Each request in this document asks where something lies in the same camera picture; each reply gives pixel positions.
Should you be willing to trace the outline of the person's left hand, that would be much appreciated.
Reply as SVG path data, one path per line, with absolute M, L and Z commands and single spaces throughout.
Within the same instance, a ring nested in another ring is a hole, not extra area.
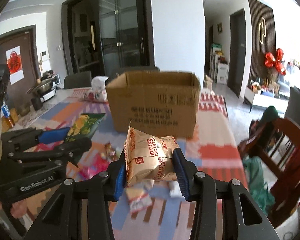
M 12 207 L 10 208 L 10 213 L 13 218 L 21 218 L 27 213 L 27 202 L 25 199 L 13 203 Z

